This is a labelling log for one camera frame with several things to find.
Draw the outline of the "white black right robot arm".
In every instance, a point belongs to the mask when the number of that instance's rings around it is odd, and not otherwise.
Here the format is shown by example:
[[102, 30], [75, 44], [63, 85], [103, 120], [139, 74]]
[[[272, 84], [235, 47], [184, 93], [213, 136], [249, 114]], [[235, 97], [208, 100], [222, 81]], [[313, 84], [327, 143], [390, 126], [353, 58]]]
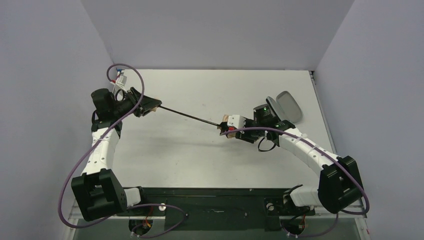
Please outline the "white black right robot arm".
[[291, 116], [276, 103], [268, 102], [254, 108], [252, 119], [237, 114], [227, 116], [221, 132], [248, 143], [269, 140], [274, 148], [290, 152], [317, 174], [316, 187], [300, 184], [285, 193], [284, 199], [291, 205], [321, 206], [332, 214], [346, 213], [346, 207], [365, 197], [356, 161], [310, 140], [295, 126], [302, 118], [301, 110], [296, 107], [294, 112]]

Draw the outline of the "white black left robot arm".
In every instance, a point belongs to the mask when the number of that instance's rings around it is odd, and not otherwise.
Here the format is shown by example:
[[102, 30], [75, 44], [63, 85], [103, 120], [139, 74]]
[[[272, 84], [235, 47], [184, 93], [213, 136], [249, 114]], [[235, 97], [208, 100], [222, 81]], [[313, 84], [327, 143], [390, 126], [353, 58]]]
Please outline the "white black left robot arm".
[[112, 171], [116, 147], [123, 128], [122, 117], [131, 112], [143, 117], [162, 104], [161, 100], [142, 96], [134, 87], [118, 100], [106, 88], [91, 93], [95, 111], [91, 119], [93, 150], [80, 176], [71, 180], [71, 188], [86, 221], [125, 212], [143, 201], [140, 186], [123, 187]]

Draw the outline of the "beige folding umbrella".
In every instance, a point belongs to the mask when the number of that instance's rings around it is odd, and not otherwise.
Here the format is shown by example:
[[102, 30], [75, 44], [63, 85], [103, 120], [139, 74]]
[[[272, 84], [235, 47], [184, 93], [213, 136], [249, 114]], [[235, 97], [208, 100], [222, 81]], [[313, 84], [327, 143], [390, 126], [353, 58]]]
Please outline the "beige folding umbrella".
[[[230, 115], [224, 115], [221, 123], [215, 123], [215, 122], [212, 122], [210, 120], [206, 120], [206, 119], [202, 119], [202, 118], [199, 118], [199, 117], [196, 117], [196, 116], [193, 116], [193, 115], [189, 115], [187, 113], [183, 113], [183, 112], [180, 112], [180, 111], [177, 111], [177, 110], [174, 110], [174, 109], [162, 106], [162, 105], [159, 105], [158, 108], [172, 112], [172, 113], [175, 113], [175, 114], [178, 114], [178, 115], [181, 115], [181, 116], [184, 116], [184, 117], [187, 117], [187, 118], [190, 118], [190, 119], [193, 119], [193, 120], [196, 120], [196, 121], [200, 121], [202, 123], [213, 125], [213, 126], [217, 127], [218, 130], [220, 130], [221, 134], [237, 129], [237, 127], [235, 127], [233, 125], [228, 126], [228, 124], [230, 123], [230, 120], [234, 120], [234, 118]], [[228, 139], [235, 138], [235, 139], [242, 140], [244, 142], [248, 142], [248, 143], [251, 143], [251, 144], [255, 143], [259, 139], [258, 137], [252, 137], [248, 134], [243, 134], [242, 131], [229, 133], [229, 134], [226, 134], [225, 136]]]

